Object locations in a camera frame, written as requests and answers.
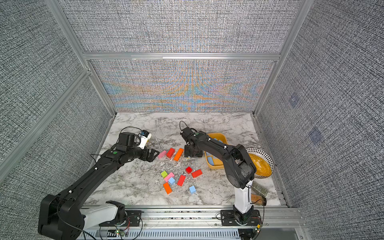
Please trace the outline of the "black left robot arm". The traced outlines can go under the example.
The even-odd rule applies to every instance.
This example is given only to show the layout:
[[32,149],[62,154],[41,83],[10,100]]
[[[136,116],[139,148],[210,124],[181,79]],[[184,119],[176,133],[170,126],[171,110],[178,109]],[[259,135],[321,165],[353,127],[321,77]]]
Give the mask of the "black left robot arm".
[[148,149],[150,133],[119,134],[117,142],[76,182],[57,195],[47,195],[40,205],[38,233],[55,240],[75,240],[85,234],[91,218],[81,213],[84,202],[111,174],[135,159],[152,162],[159,151]]

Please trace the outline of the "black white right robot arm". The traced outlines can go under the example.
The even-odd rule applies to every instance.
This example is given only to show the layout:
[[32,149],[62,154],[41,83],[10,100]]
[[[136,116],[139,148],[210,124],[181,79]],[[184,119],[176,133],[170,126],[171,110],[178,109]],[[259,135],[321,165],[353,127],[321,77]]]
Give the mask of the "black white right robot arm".
[[251,203],[251,186],[257,171],[243,145],[227,145],[211,138],[204,132],[189,127],[181,130],[181,136],[192,155],[204,151],[222,161],[229,182],[235,189],[234,219],[240,225],[247,224],[254,211]]

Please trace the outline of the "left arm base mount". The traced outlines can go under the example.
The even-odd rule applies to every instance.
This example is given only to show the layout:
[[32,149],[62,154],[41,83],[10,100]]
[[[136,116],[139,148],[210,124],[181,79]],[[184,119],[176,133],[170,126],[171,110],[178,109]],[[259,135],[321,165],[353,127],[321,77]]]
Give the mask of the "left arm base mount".
[[99,227],[139,227],[141,223],[142,211],[129,210],[123,215],[117,215],[112,221],[99,224]]

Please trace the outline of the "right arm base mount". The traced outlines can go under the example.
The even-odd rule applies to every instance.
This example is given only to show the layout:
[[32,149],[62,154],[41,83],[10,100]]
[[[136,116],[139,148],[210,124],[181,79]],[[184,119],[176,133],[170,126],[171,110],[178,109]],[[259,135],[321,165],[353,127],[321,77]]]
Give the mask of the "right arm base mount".
[[258,210],[250,209],[242,214],[235,210],[221,210],[220,219],[224,227],[261,226],[262,217]]

